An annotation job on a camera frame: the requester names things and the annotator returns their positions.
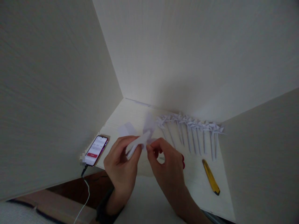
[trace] dark sleeve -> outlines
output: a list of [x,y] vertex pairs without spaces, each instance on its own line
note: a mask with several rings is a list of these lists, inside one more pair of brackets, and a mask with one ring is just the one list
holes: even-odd
[[114,190],[114,187],[112,187],[107,194],[105,195],[105,197],[102,199],[102,201],[100,202],[100,204],[97,207],[97,217],[96,217],[96,221],[99,222],[100,224],[112,224],[114,223],[114,221],[117,219],[117,217],[119,216],[119,214],[121,213],[121,211],[123,210],[123,208],[119,211],[119,213],[117,213],[116,215],[113,216],[109,216],[106,214],[106,205],[107,202],[112,194]]

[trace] black cable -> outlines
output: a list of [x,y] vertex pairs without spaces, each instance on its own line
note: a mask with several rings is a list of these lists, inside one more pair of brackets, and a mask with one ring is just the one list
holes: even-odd
[[85,166],[84,169],[83,169],[83,171],[82,171],[82,173],[81,173],[81,177],[82,177],[83,179],[84,179],[83,175],[84,175],[85,171],[87,170],[87,167],[88,167],[88,166]]

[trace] pinwheel stick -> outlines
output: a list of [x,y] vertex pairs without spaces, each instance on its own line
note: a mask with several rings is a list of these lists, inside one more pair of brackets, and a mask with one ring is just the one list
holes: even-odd
[[203,153],[206,154],[206,135],[205,135],[205,131],[202,132],[202,136],[203,136]]
[[217,147],[218,147],[218,133],[215,134],[215,159],[217,159]]
[[192,127],[192,128],[191,128],[191,132],[192,132],[192,139],[193,139],[193,147],[194,147],[194,152],[195,152],[195,154],[197,155],[198,152],[197,152],[196,147],[195,147],[195,141],[194,141],[193,129],[194,129],[194,128]]
[[196,129],[196,134],[197,134],[197,141],[198,141],[198,150],[199,150],[199,154],[202,155],[202,150],[201,150],[201,146],[200,146],[200,142],[199,142],[198,128]]
[[166,126],[167,126],[167,128],[168,128],[168,131],[169,131],[169,134],[170,134],[170,137],[171,137],[172,144],[173,144],[174,148],[176,148],[176,146],[175,146],[175,144],[174,144],[174,141],[173,141],[173,137],[172,137],[172,134],[171,134],[170,128],[169,128],[169,126],[168,126],[168,124],[167,124],[166,122],[165,122],[165,125],[166,125]]
[[182,132],[181,132],[181,128],[180,128],[180,125],[179,125],[178,120],[177,120],[177,125],[178,125],[178,132],[179,132],[179,134],[180,134],[180,141],[181,141],[181,144],[183,144],[184,141],[182,140]]
[[188,138],[188,146],[189,146],[189,152],[191,153],[191,148],[190,148],[190,139],[189,139],[189,127],[188,125],[186,124],[187,126],[187,138]]
[[214,150],[213,150],[213,148],[214,148],[214,141],[213,141],[213,138],[214,138],[214,134],[211,134],[210,132],[209,132],[209,134],[210,134],[210,140],[211,140],[211,154],[212,154],[212,161],[214,161],[214,159],[215,159],[215,155],[214,155]]

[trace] white wall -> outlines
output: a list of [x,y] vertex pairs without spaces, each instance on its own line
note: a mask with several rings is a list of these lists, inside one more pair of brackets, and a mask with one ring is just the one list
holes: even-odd
[[299,87],[299,4],[93,0],[124,97],[225,121]]
[[224,122],[220,147],[237,223],[299,221],[299,88]]
[[5,1],[1,21],[0,200],[79,178],[123,99],[91,0]]

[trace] right hand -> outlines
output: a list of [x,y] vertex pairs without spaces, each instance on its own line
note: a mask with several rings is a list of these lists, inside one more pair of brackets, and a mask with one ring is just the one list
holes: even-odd
[[[147,145],[147,157],[156,180],[168,202],[177,215],[184,213],[184,207],[190,199],[183,173],[183,156],[164,138],[159,138]],[[165,162],[157,161],[159,153],[164,153]]]

